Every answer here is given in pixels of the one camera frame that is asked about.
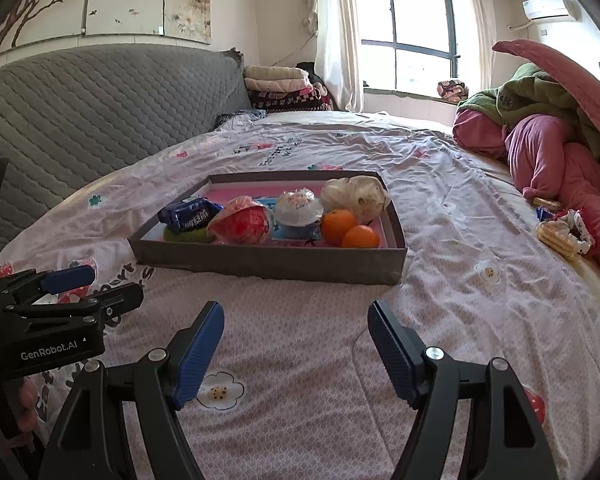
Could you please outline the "person's left hand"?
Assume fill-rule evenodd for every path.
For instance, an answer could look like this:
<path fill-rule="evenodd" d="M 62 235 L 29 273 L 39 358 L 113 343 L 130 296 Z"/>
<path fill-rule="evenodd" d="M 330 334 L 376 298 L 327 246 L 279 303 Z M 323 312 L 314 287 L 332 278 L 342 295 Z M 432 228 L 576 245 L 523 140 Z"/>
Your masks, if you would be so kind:
<path fill-rule="evenodd" d="M 38 426 L 38 414 L 35 411 L 35 405 L 38 402 L 38 392 L 31 379 L 23 379 L 22 386 L 19 389 L 19 400 L 21 413 L 18 419 L 18 426 L 24 434 L 28 434 Z"/>

